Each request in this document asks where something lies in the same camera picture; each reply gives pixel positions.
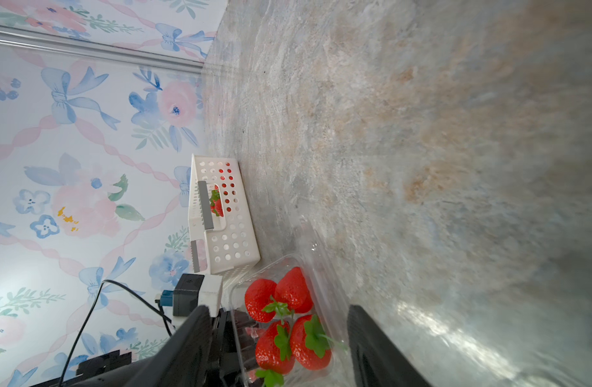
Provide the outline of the white perforated plastic basket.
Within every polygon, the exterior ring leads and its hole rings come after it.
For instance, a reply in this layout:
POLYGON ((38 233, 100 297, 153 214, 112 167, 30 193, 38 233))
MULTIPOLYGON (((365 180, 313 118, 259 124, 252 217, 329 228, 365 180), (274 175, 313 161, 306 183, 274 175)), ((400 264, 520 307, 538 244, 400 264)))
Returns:
POLYGON ((228 280, 260 261, 237 160, 192 156, 188 221, 196 273, 228 280))

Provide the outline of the strawberry with stem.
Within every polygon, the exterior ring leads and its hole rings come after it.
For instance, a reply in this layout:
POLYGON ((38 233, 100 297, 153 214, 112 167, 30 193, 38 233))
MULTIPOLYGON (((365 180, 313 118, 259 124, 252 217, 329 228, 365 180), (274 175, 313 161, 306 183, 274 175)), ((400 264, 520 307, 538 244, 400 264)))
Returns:
POLYGON ((305 314, 313 309, 314 303, 300 267, 291 269, 277 284, 274 298, 285 303, 290 311, 305 314))

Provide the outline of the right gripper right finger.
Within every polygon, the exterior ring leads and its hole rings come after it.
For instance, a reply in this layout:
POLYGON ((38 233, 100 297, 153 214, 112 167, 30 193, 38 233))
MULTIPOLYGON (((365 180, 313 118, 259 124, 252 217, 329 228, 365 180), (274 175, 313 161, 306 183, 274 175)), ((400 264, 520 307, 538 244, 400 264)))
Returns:
POLYGON ((349 307, 347 328, 356 385, 431 386, 363 307, 349 307))

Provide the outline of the strawberry lone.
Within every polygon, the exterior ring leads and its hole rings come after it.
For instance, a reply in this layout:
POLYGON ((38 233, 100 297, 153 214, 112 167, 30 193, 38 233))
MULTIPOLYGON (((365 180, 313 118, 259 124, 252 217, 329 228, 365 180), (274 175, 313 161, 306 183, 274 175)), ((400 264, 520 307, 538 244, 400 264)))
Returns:
POLYGON ((276 282, 261 278, 255 280, 247 288, 244 295, 245 308, 249 316, 256 322, 269 323, 276 315, 273 308, 270 311, 265 311, 265 308, 273 303, 272 297, 276 286, 276 282))

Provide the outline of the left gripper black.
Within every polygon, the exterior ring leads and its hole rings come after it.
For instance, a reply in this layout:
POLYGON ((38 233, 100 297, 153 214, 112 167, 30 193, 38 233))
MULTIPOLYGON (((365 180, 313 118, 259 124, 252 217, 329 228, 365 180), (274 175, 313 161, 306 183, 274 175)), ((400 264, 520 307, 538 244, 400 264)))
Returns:
POLYGON ((243 311, 221 309, 212 321, 206 386, 257 386, 257 322, 243 311))

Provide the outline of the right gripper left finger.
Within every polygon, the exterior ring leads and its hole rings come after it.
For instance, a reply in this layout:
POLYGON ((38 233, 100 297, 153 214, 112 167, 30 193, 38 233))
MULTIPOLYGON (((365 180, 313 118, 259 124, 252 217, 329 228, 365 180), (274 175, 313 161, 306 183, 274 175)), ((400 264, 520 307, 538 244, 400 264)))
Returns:
POLYGON ((212 343, 207 306, 196 307, 165 346, 131 380, 132 386, 202 386, 212 343))

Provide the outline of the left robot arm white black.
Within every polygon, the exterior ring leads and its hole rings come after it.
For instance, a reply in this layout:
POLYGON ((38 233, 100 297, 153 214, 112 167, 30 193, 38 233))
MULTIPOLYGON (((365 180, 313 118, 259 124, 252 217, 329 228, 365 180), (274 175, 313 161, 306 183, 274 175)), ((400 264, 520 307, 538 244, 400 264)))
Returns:
POLYGON ((254 340, 236 325, 252 327, 241 311, 220 311, 215 319, 191 315, 156 354, 135 361, 115 350, 73 361, 74 374, 51 377, 42 386, 260 386, 247 382, 244 366, 257 365, 254 340))

